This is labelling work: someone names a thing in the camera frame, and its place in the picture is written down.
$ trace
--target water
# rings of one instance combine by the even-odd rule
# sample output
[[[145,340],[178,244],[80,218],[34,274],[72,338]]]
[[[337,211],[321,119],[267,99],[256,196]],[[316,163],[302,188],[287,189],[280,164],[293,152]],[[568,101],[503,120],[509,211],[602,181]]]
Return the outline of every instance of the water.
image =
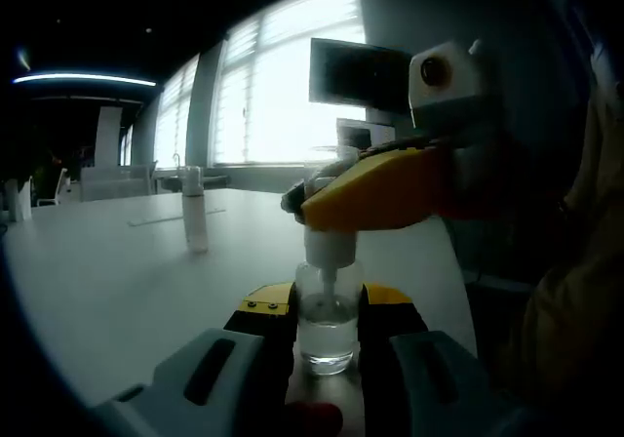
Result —
[[[299,305],[299,345],[311,372],[338,374],[353,357],[357,340],[358,309],[343,296],[321,293],[304,298]]]

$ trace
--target person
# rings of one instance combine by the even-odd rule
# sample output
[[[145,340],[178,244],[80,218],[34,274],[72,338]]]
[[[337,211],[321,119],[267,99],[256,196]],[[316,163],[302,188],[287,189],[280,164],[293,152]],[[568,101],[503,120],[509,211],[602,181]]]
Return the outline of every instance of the person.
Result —
[[[595,429],[619,417],[624,385],[624,123],[599,87],[562,213],[563,257],[511,328],[494,376],[527,403]]]

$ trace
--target desk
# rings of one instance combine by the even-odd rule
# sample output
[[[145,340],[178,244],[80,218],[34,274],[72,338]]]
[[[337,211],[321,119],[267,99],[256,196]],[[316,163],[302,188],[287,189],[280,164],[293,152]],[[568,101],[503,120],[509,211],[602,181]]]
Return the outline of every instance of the desk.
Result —
[[[12,224],[5,250],[25,316],[87,406],[138,382],[209,327],[222,327],[251,290],[291,281],[304,260],[303,227],[279,194],[206,192],[207,254],[186,250],[179,194],[43,207]],[[368,281],[409,295],[432,330],[476,354],[462,276],[443,222],[361,233]]]

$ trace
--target bottle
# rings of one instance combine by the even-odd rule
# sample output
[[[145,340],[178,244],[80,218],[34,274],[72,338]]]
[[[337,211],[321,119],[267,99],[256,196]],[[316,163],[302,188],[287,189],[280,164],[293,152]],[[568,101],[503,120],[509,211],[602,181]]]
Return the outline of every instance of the bottle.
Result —
[[[306,262],[296,271],[298,340],[307,369],[344,371],[357,341],[363,270],[355,260],[357,233],[305,228]]]
[[[204,185],[202,169],[187,167],[182,185],[182,216],[186,244],[192,252],[208,250],[208,230],[206,228],[206,209],[204,208]]]

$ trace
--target clear glass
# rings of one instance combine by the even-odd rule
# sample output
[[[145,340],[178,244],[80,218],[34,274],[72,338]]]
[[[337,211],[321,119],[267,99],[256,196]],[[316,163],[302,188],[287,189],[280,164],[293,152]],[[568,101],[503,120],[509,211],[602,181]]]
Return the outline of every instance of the clear glass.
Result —
[[[357,261],[333,272],[308,263],[297,268],[298,340],[312,374],[338,374],[349,365],[357,341],[362,279]]]

